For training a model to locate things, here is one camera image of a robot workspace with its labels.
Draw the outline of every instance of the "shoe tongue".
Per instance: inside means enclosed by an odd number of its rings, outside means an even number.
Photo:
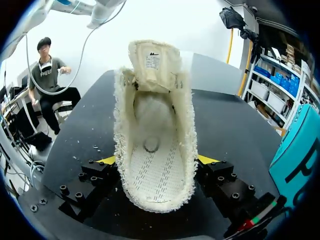
[[[128,50],[139,91],[168,93],[176,88],[182,65],[177,48],[153,40],[141,40],[131,42]]]

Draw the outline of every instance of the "computer monitor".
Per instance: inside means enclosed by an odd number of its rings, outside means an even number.
[[[25,89],[27,86],[28,86],[28,75],[25,75],[22,78],[21,87],[22,87],[22,89]]]
[[[5,86],[0,90],[0,103],[5,100],[5,95],[7,94],[7,89]]]

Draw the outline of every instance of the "white knit shoe upper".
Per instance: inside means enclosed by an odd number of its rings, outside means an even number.
[[[129,44],[133,70],[115,77],[115,157],[122,186],[138,207],[179,209],[194,193],[197,134],[188,74],[177,48]]]

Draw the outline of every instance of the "black pants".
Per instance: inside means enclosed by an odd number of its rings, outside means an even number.
[[[42,116],[45,119],[46,123],[54,131],[55,134],[58,134],[60,131],[58,120],[56,119],[55,113],[52,110],[54,104],[62,101],[71,101],[72,106],[75,107],[80,101],[81,96],[78,89],[75,87],[69,87],[66,91],[58,95],[47,95],[43,94],[40,98],[40,106],[42,111]]]

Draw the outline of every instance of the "gray t-shirt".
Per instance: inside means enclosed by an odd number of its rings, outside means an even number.
[[[55,92],[58,90],[58,88],[60,88],[60,86],[58,85],[58,69],[61,67],[65,67],[66,64],[61,61],[61,59],[57,58],[57,57],[53,57],[52,58],[52,68],[50,70],[47,70],[45,72],[41,72],[39,65],[36,64],[31,73],[32,76],[34,77],[34,80],[36,81],[36,83],[44,90],[48,91],[48,92]],[[33,90],[35,88],[35,84],[32,81],[32,79],[30,79],[30,83],[29,83],[29,89]],[[43,95],[44,93],[40,90],[38,90],[39,94]]]

